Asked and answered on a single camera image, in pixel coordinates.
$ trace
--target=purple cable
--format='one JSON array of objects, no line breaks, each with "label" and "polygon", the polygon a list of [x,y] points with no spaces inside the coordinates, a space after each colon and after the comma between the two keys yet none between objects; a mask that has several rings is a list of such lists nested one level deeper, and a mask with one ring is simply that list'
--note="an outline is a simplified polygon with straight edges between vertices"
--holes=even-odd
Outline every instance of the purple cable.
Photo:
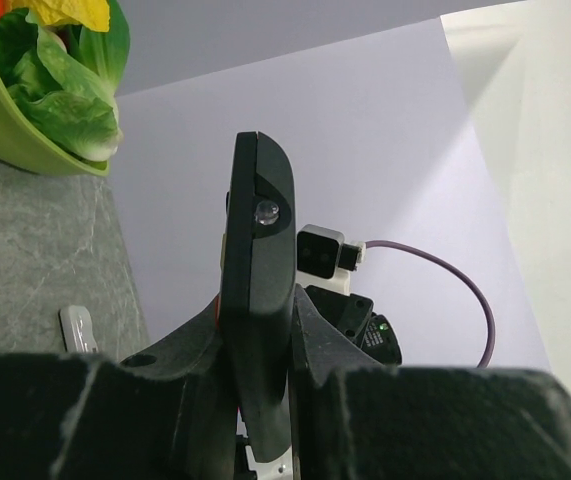
[{"label": "purple cable", "polygon": [[445,270],[456,275],[465,285],[467,285],[469,289],[474,292],[474,295],[476,295],[481,307],[483,307],[485,320],[487,320],[487,342],[485,343],[483,356],[481,357],[480,362],[478,362],[478,367],[485,368],[489,365],[489,361],[492,359],[492,353],[494,353],[494,345],[496,343],[496,324],[494,323],[494,314],[492,313],[492,308],[489,306],[489,302],[485,298],[485,295],[483,295],[483,292],[481,292],[480,288],[478,288],[478,286],[472,282],[467,275],[461,272],[454,265],[450,265],[445,260],[442,260],[431,253],[424,252],[418,248],[410,247],[408,245],[403,245],[402,243],[391,242],[389,240],[370,240],[365,243],[365,246],[368,249],[384,247],[411,253],[412,255],[424,258],[425,260],[429,260],[430,262],[443,267]]}]

